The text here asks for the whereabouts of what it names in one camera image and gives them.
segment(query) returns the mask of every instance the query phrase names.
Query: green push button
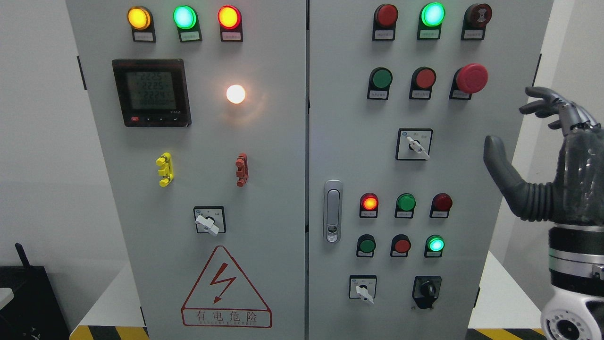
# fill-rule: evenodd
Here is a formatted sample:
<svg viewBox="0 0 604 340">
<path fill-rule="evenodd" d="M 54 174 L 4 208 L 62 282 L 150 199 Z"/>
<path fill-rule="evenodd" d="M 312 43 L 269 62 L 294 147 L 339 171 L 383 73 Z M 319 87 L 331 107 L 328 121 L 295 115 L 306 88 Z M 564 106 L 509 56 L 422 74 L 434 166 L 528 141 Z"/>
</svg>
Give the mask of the green push button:
<svg viewBox="0 0 604 340">
<path fill-rule="evenodd" d="M 411 194 L 402 194 L 396 201 L 396 205 L 402 211 L 411 211 L 416 205 L 415 197 L 413 197 Z"/>
<path fill-rule="evenodd" d="M 361 249 L 361 251 L 363 253 L 367 254 L 367 253 L 370 253 L 375 250 L 376 244 L 374 241 L 365 240 L 365 241 L 361 242 L 361 244 L 359 245 L 359 248 Z"/>
<path fill-rule="evenodd" d="M 385 68 L 377 68 L 373 72 L 371 82 L 377 88 L 389 87 L 392 83 L 392 73 Z"/>
</svg>

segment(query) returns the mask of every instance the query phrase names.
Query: lcd display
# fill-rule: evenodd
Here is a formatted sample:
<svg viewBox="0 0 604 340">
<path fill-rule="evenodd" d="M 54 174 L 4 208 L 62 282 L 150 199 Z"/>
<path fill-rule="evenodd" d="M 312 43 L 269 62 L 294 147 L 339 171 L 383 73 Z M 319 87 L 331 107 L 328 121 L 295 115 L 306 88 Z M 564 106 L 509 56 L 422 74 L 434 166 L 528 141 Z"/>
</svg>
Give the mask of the lcd display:
<svg viewBox="0 0 604 340">
<path fill-rule="evenodd" d="M 171 72 L 127 72 L 126 80 L 133 109 L 176 109 Z"/>
</svg>

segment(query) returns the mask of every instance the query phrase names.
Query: white wall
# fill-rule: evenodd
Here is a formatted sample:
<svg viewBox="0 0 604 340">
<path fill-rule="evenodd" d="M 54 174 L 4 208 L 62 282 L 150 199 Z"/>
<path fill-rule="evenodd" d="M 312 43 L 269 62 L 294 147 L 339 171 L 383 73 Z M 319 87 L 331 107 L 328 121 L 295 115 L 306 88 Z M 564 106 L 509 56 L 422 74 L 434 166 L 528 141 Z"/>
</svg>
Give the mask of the white wall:
<svg viewBox="0 0 604 340">
<path fill-rule="evenodd" d="M 75 327 L 127 261 L 62 0 L 0 4 L 0 265 L 45 266 Z"/>
</svg>

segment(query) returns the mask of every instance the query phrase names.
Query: red indicator light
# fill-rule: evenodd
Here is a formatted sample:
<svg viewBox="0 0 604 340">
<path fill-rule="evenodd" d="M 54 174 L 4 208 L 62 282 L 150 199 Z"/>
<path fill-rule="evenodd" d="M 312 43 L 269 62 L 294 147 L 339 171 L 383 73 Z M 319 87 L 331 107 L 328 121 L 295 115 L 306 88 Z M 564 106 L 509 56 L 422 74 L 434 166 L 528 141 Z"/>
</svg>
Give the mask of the red indicator light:
<svg viewBox="0 0 604 340">
<path fill-rule="evenodd" d="M 432 205 L 434 205 L 434 208 L 437 211 L 449 211 L 453 206 L 453 200 L 451 199 L 451 196 L 447 194 L 438 194 L 434 196 Z"/>
<path fill-rule="evenodd" d="M 374 15 L 375 22 L 383 28 L 390 28 L 396 24 L 399 18 L 399 11 L 394 5 L 381 5 L 377 8 Z"/>
<path fill-rule="evenodd" d="M 482 90 L 489 81 L 487 68 L 477 64 L 467 64 L 457 71 L 455 82 L 457 87 L 465 93 L 476 93 Z"/>
<path fill-rule="evenodd" d="M 365 194 L 361 197 L 361 205 L 365 210 L 375 210 L 378 207 L 378 198 L 374 194 Z"/>
<path fill-rule="evenodd" d="M 241 12 L 235 6 L 224 5 L 218 11 L 218 23 L 227 30 L 235 29 L 241 24 Z"/>
</svg>

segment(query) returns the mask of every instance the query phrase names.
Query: black robotic glove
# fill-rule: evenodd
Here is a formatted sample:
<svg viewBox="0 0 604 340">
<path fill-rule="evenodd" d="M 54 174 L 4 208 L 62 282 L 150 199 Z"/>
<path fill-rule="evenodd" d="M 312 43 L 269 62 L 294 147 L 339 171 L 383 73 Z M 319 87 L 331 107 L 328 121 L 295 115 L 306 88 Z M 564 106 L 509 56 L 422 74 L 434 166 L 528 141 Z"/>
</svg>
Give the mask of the black robotic glove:
<svg viewBox="0 0 604 340">
<path fill-rule="evenodd" d="M 484 140 L 484 164 L 512 212 L 523 220 L 554 221 L 579 226 L 604 225 L 604 131 L 583 107 L 551 89 L 527 87 L 526 94 L 541 100 L 520 107 L 522 114 L 558 120 L 564 143 L 556 178 L 546 184 L 527 183 L 506 158 L 502 140 Z"/>
</svg>

